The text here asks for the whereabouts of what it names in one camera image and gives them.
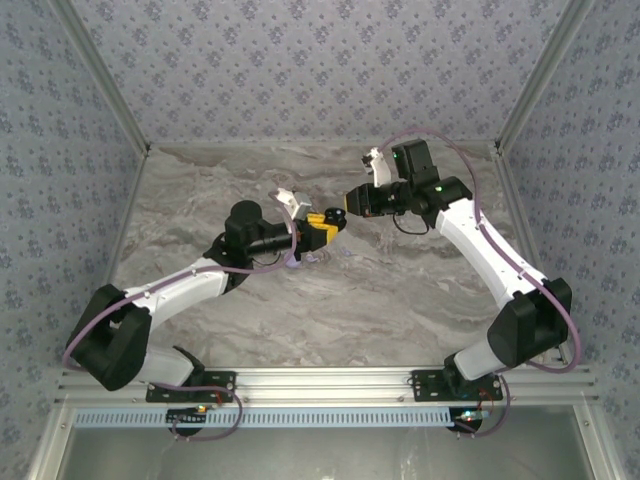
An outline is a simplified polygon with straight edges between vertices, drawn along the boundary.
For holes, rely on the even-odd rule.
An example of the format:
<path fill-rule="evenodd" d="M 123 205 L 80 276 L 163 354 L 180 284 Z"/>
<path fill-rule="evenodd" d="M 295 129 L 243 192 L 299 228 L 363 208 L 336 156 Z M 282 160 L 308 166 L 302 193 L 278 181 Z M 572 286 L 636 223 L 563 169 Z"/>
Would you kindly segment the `aluminium mounting rail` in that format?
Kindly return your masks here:
<path fill-rule="evenodd" d="M 409 366 L 241 368 L 236 393 L 249 406 L 400 406 L 414 402 Z M 582 366 L 566 374 L 518 368 L 504 374 L 516 406 L 573 405 L 600 400 L 595 376 Z M 140 406 L 146 385 L 140 381 L 108 392 L 91 376 L 63 372 L 56 404 Z"/>

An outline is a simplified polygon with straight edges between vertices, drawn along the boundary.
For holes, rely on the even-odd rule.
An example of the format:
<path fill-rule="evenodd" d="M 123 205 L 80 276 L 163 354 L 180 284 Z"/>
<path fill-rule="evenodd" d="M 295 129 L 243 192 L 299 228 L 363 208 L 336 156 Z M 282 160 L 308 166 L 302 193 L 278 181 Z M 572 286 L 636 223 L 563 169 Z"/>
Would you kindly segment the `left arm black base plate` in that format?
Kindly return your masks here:
<path fill-rule="evenodd" d="M 181 386 L 151 384 L 146 391 L 148 403 L 233 403 L 232 392 L 236 389 L 235 371 L 192 372 Z"/>

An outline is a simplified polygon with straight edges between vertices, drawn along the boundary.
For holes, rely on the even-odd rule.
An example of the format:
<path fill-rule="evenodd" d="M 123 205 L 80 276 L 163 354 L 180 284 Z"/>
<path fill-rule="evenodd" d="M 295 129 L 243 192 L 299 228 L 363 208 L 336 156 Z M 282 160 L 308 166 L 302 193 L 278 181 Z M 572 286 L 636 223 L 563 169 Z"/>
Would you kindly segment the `small controller board with LED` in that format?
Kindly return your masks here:
<path fill-rule="evenodd" d="M 201 412 L 197 407 L 169 408 L 165 414 L 165 423 L 176 428 L 186 425 L 203 425 L 206 417 L 207 413 Z"/>
<path fill-rule="evenodd" d="M 480 430 L 483 421 L 491 416 L 492 411 L 482 408 L 455 407 L 450 408 L 449 413 L 453 422 L 451 431 L 475 434 Z"/>

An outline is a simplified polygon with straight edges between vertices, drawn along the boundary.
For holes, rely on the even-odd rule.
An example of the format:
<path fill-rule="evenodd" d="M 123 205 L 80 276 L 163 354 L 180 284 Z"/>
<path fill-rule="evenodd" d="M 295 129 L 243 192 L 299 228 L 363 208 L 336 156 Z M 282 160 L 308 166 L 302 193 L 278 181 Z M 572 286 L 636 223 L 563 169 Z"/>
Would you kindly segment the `aluminium table side rail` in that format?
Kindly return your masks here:
<path fill-rule="evenodd" d="M 134 174 L 112 258 L 107 268 L 106 282 L 93 293 L 67 341 L 64 352 L 67 368 L 87 372 L 99 379 L 113 377 L 119 368 L 139 368 L 148 343 L 151 322 L 149 312 L 134 306 L 127 299 L 127 289 L 114 284 L 133 204 L 148 156 L 148 152 L 142 154 L 141 163 Z"/>
<path fill-rule="evenodd" d="M 498 147 L 493 146 L 492 149 L 492 159 L 496 166 L 497 177 L 501 184 L 504 194 L 504 202 L 514 228 L 514 235 L 518 245 L 517 251 L 529 264 L 534 266 L 537 270 L 544 272 L 545 268 L 542 266 L 539 252 L 535 245 L 531 227 L 528 222 L 523 203 L 520 199 L 510 165 Z M 541 356 L 540 362 L 549 367 L 566 366 L 572 359 L 571 355 L 572 344 L 563 343 L 559 347 L 555 347 L 550 352 L 544 353 Z"/>

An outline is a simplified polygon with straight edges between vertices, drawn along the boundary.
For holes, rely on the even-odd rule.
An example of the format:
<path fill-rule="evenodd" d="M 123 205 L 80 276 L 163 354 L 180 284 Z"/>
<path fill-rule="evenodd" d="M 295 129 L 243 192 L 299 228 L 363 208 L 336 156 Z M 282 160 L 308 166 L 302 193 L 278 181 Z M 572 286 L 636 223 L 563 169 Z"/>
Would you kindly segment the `grey metal lower panel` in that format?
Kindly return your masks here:
<path fill-rule="evenodd" d="M 161 429 L 78 429 L 57 480 L 595 480 L 574 422 L 514 417 L 483 439 L 436 428 L 242 429 L 178 442 Z"/>

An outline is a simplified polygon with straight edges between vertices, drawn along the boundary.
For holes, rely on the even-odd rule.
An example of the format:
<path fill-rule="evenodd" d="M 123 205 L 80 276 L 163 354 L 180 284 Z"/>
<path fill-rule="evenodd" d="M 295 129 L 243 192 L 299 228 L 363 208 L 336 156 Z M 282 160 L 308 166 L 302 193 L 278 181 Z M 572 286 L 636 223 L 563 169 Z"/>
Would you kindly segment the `aluminium frame post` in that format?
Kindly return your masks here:
<path fill-rule="evenodd" d="M 146 154 L 149 144 L 75 7 L 70 0 L 47 1 L 124 135 L 138 153 Z"/>
<path fill-rule="evenodd" d="M 495 140 L 500 155 L 505 155 L 513 147 L 595 3 L 596 0 L 567 0 Z"/>

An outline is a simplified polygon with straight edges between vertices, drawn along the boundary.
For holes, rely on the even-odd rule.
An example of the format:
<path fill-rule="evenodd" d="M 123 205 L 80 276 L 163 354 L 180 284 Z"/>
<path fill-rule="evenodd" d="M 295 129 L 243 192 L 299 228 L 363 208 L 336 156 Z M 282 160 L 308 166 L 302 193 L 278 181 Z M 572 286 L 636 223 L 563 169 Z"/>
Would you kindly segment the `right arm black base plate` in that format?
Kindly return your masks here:
<path fill-rule="evenodd" d="M 474 402 L 502 400 L 502 384 L 495 374 L 466 380 L 448 369 L 413 370 L 408 384 L 416 402 Z"/>

